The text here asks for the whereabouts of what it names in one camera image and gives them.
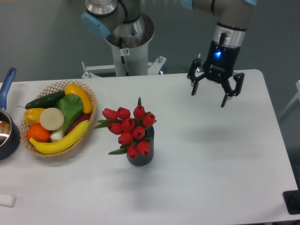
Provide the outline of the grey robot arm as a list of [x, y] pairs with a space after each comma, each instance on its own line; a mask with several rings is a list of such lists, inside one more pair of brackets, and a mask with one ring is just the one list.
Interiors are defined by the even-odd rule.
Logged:
[[[196, 58], [189, 68], [187, 77], [193, 85], [192, 94], [206, 78], [222, 86], [224, 101], [239, 95], [244, 74], [235, 73], [233, 67], [256, 1], [183, 0], [181, 5], [218, 18], [206, 60]], [[116, 75], [148, 75], [148, 44], [154, 36], [154, 25], [141, 12], [140, 1], [87, 0], [85, 7], [82, 22], [93, 35], [111, 46]]]

